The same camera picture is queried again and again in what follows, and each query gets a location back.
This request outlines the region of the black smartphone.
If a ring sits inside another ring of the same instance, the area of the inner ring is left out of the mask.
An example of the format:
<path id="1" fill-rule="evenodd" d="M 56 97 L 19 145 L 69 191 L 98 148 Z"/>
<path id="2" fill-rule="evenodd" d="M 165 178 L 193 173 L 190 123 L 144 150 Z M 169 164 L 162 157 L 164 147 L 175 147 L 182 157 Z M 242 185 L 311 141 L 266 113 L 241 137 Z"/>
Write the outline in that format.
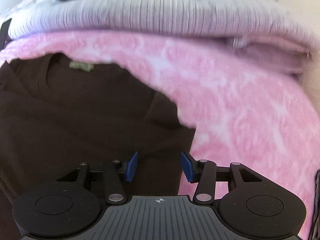
<path id="1" fill-rule="evenodd" d="M 5 44 L 8 40 L 8 31 L 9 31 L 9 27 L 11 24 L 12 19 L 8 19 L 7 21 L 3 22 L 3 24 L 1 25 L 1 30 L 0 30 L 0 50 L 4 49 Z"/>

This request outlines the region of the pink floral blanket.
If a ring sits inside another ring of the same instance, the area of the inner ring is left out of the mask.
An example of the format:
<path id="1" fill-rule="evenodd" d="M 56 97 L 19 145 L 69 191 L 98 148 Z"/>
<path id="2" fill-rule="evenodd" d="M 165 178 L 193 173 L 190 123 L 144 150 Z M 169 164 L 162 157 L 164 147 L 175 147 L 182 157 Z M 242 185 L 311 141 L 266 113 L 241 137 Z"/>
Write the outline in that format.
<path id="1" fill-rule="evenodd" d="M 310 232 L 319 170 L 319 116 L 297 75 L 261 69 L 238 58 L 222 40 L 128 31 L 35 34 L 11 41 L 1 66 L 62 53 L 73 69 L 116 63 L 177 106 L 181 124 L 195 129 L 188 152 L 218 166 L 239 162 L 297 195 Z"/>

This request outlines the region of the white striped duvet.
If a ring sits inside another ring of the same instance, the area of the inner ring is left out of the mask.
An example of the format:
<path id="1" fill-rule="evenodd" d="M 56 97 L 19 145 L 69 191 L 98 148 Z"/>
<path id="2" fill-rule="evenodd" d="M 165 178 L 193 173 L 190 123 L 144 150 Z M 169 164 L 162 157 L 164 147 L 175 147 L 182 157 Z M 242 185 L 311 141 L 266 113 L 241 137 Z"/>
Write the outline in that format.
<path id="1" fill-rule="evenodd" d="M 37 0 L 12 12 L 8 36 L 75 29 L 231 38 L 234 45 L 269 43 L 306 53 L 319 36 L 272 0 Z"/>

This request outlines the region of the dark brown shirt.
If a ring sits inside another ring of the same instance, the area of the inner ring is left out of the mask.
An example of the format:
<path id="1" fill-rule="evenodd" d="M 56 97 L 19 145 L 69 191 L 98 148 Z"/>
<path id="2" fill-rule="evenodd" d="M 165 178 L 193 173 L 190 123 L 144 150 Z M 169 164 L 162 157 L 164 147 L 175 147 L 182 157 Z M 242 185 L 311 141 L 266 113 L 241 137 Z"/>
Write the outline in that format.
<path id="1" fill-rule="evenodd" d="M 71 65 L 56 53 L 1 66 L 1 223 L 10 225 L 1 239 L 24 234 L 11 211 L 17 197 L 80 163 L 101 170 L 138 153 L 126 194 L 178 193 L 180 153 L 195 129 L 180 123 L 175 103 L 116 63 Z"/>

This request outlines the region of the pink pillow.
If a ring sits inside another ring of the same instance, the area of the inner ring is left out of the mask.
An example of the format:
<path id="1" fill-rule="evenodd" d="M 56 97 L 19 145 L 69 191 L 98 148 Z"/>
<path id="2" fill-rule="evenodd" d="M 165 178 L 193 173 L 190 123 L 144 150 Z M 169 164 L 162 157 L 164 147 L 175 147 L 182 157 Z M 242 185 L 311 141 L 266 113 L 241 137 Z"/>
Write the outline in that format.
<path id="1" fill-rule="evenodd" d="M 312 62 L 309 53 L 301 53 L 273 44 L 247 44 L 238 38 L 229 38 L 226 43 L 238 58 L 275 73 L 299 76 Z"/>

